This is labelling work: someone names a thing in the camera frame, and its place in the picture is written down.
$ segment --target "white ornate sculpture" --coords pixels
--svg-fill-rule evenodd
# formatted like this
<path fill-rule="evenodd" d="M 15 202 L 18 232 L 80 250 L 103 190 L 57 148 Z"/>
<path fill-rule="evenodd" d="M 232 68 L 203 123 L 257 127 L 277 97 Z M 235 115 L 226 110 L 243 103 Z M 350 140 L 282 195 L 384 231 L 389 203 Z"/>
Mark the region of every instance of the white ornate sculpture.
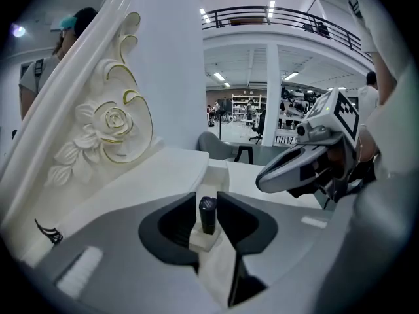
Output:
<path fill-rule="evenodd" d="M 86 184 L 94 175 L 93 164 L 106 159 L 116 164 L 132 162 L 150 145 L 150 111 L 124 59 L 137 44 L 130 32 L 137 30 L 139 22 L 138 13 L 127 15 L 108 54 L 94 69 L 86 83 L 88 95 L 75 107 L 80 132 L 56 153 L 45 186 L 61 186 L 72 177 Z"/>

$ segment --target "office chair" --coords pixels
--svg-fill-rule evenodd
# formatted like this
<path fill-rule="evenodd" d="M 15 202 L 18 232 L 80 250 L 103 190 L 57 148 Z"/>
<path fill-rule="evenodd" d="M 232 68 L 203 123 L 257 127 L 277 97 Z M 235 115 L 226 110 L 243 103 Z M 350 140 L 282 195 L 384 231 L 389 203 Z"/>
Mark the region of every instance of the office chair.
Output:
<path fill-rule="evenodd" d="M 261 117 L 259 118 L 259 125 L 255 128 L 252 127 L 251 129 L 258 133 L 256 137 L 250 137 L 249 141 L 251 139 L 256 139 L 256 144 L 262 139 L 263 137 L 263 129 L 264 129 L 264 118 L 266 116 L 266 109 L 263 110 Z"/>

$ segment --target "white shirt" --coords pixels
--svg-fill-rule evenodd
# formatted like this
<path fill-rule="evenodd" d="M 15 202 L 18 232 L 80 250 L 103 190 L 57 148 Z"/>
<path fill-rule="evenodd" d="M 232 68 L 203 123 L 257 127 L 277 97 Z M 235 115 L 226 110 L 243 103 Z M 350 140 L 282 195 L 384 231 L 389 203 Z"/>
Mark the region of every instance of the white shirt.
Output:
<path fill-rule="evenodd" d="M 358 90 L 359 124 L 365 124 L 368 117 L 378 106 L 378 91 L 372 86 Z"/>
<path fill-rule="evenodd" d="M 36 80 L 35 80 L 35 64 L 36 61 L 33 62 L 28 69 L 26 70 L 25 74 L 23 75 L 22 79 L 20 79 L 19 85 L 26 87 L 28 90 L 31 90 L 37 96 L 41 88 L 44 86 L 45 82 L 48 80 L 49 76 L 56 68 L 60 60 L 56 55 L 51 57 L 44 58 L 44 62 L 42 65 L 42 73 L 39 78 L 39 87 L 37 89 Z"/>

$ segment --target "black knob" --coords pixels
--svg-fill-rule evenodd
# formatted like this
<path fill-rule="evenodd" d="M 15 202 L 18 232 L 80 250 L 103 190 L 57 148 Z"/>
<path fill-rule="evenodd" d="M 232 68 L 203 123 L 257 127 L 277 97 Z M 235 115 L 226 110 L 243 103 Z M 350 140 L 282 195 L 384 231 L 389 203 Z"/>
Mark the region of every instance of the black knob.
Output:
<path fill-rule="evenodd" d="M 201 216 L 202 230 L 205 234 L 212 235 L 215 231 L 215 210 L 217 199 L 203 196 L 199 202 L 199 213 Z"/>
<path fill-rule="evenodd" d="M 303 126 L 297 127 L 297 134 L 299 134 L 300 136 L 304 136 L 305 133 L 306 133 L 306 130 L 304 129 Z"/>

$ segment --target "gray chair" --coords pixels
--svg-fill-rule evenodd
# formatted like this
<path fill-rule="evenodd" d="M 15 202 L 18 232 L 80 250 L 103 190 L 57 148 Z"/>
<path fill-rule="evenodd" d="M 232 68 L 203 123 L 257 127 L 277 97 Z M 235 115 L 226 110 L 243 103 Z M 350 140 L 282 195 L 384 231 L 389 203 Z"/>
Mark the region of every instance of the gray chair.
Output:
<path fill-rule="evenodd" d="M 245 163 L 253 164 L 253 149 L 251 146 L 231 145 L 222 142 L 209 131 L 205 131 L 199 136 L 198 147 L 200 151 L 208 152 L 209 157 L 213 160 L 229 160 L 234 158 L 234 162 L 238 162 L 242 151 L 246 150 L 248 161 L 246 160 Z"/>

